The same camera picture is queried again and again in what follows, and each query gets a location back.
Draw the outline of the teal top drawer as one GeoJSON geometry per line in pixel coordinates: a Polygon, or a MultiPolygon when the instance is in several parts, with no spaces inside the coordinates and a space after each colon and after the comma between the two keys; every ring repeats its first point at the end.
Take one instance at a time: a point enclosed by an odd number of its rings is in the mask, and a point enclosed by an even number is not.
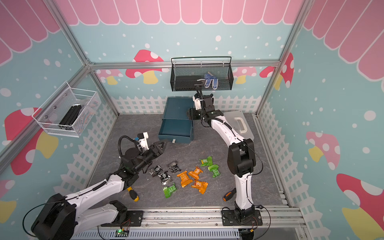
{"type": "Polygon", "coordinates": [[[159,140],[189,144],[194,139],[192,120],[163,119],[158,134],[159,140]]]}

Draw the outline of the dark teal drawer cabinet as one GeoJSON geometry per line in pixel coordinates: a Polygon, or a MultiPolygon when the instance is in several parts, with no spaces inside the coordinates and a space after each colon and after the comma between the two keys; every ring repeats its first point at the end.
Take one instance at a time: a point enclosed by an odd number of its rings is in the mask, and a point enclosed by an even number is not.
{"type": "Polygon", "coordinates": [[[194,107],[193,98],[169,97],[164,109],[164,120],[188,120],[188,111],[194,107]]]}

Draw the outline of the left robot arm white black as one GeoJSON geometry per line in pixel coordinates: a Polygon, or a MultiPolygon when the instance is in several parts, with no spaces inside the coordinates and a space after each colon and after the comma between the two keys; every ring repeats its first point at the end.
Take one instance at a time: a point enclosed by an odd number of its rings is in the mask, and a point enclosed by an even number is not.
{"type": "Polygon", "coordinates": [[[139,199],[132,186],[139,173],[149,169],[153,160],[160,157],[166,148],[167,140],[146,146],[146,140],[139,142],[128,136],[121,136],[119,142],[127,139],[135,144],[125,153],[120,152],[119,168],[101,182],[84,190],[63,196],[55,194],[44,204],[41,212],[26,234],[39,240],[69,240],[73,236],[103,224],[115,224],[120,228],[131,222],[128,209],[119,201],[94,208],[102,200],[129,191],[134,201],[139,199]]]}

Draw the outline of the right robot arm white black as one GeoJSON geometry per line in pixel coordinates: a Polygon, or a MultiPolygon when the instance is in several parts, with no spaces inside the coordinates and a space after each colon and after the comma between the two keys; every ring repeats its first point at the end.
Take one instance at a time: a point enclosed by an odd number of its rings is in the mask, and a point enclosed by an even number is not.
{"type": "Polygon", "coordinates": [[[214,106],[214,95],[204,95],[202,87],[196,85],[193,97],[195,106],[189,110],[190,120],[199,120],[206,128],[212,128],[228,146],[227,165],[235,177],[235,214],[238,220],[248,220],[255,211],[252,200],[252,176],[256,166],[256,153],[252,139],[245,139],[229,124],[226,117],[214,106]]]}

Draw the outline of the black box in mesh basket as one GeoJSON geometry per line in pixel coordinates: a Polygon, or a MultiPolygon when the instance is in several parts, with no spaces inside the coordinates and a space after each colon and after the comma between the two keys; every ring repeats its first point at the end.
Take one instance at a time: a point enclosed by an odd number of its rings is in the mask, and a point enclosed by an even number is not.
{"type": "Polygon", "coordinates": [[[176,76],[172,83],[173,91],[195,91],[196,86],[200,86],[203,82],[200,76],[176,76]]]}

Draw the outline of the blue white item in basket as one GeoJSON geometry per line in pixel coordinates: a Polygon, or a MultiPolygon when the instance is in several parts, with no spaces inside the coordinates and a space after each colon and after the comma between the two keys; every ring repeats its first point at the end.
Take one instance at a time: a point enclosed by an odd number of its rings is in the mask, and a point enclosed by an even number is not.
{"type": "Polygon", "coordinates": [[[197,82],[206,89],[217,90],[219,87],[219,79],[210,72],[206,73],[202,79],[198,79],[197,82]]]}

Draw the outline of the orange cookie packet top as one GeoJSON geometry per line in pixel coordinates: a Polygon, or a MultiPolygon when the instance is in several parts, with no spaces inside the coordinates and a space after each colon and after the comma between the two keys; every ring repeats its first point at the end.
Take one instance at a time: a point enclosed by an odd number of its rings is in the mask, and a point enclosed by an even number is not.
{"type": "Polygon", "coordinates": [[[200,167],[196,167],[193,171],[190,171],[188,175],[198,181],[200,179],[199,175],[203,173],[203,170],[200,167]]]}

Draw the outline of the green cookie packet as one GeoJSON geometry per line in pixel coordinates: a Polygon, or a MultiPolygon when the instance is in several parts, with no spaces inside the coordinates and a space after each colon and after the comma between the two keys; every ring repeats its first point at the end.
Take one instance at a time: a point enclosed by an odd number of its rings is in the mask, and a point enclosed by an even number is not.
{"type": "Polygon", "coordinates": [[[212,156],[208,156],[206,159],[201,159],[201,167],[210,167],[213,165],[213,158],[212,156]]]}
{"type": "Polygon", "coordinates": [[[219,166],[218,165],[208,166],[208,170],[213,173],[213,178],[216,178],[216,177],[218,177],[220,175],[219,166]]]}
{"type": "Polygon", "coordinates": [[[170,187],[164,187],[163,192],[165,195],[165,198],[169,198],[172,196],[172,194],[177,190],[177,187],[175,184],[172,184],[170,187]]]}

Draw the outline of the green cookie packet top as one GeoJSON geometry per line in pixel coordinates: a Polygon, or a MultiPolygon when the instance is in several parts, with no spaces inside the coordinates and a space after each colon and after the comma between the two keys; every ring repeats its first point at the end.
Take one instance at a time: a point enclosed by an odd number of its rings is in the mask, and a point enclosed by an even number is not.
{"type": "Polygon", "coordinates": [[[213,158],[212,156],[208,156],[206,159],[201,159],[201,167],[210,167],[213,165],[213,158]]]}

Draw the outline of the yellow black screwdriver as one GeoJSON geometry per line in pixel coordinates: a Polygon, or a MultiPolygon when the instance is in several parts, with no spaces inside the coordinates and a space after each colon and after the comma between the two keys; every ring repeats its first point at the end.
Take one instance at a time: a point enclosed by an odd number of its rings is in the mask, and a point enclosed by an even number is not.
{"type": "Polygon", "coordinates": [[[127,188],[127,191],[129,192],[130,197],[134,202],[139,201],[139,195],[137,194],[137,192],[135,190],[133,190],[132,187],[127,188]]]}

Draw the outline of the green cookie packet right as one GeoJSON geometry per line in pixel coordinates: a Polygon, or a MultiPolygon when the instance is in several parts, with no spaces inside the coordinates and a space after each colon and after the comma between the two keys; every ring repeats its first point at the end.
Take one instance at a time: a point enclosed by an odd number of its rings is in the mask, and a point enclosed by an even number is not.
{"type": "Polygon", "coordinates": [[[208,166],[208,170],[213,173],[213,178],[216,178],[216,177],[218,177],[220,175],[219,166],[218,165],[208,166]]]}

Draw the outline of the orange cookie packet bottom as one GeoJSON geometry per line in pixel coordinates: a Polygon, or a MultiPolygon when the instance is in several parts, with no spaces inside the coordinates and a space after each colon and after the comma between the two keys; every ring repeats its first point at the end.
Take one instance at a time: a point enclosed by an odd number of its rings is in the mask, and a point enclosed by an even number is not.
{"type": "Polygon", "coordinates": [[[191,185],[191,187],[194,189],[198,189],[199,192],[203,195],[206,192],[208,185],[209,184],[207,182],[201,182],[201,181],[195,180],[194,183],[191,185]]]}

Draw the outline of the orange black screwdriver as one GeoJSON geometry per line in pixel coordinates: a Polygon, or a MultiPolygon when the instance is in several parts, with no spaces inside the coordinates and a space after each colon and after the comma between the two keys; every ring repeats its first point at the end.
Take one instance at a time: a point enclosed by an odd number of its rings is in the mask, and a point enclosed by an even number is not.
{"type": "Polygon", "coordinates": [[[237,189],[233,188],[223,196],[223,201],[228,202],[236,195],[236,193],[237,193],[237,189]]]}

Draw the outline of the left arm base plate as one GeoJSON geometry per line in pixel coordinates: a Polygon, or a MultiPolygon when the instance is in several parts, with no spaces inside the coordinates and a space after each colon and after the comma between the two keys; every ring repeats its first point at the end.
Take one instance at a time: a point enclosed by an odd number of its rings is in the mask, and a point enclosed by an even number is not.
{"type": "Polygon", "coordinates": [[[102,227],[140,227],[143,220],[143,211],[123,211],[111,223],[102,224],[102,227]]]}

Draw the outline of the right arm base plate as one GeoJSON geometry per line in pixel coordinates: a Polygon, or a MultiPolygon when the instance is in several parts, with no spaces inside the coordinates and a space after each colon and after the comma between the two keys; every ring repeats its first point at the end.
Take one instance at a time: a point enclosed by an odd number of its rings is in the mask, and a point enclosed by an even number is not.
{"type": "Polygon", "coordinates": [[[223,226],[254,226],[263,225],[263,219],[259,210],[247,213],[244,216],[237,210],[229,208],[221,209],[221,218],[223,226]]]}

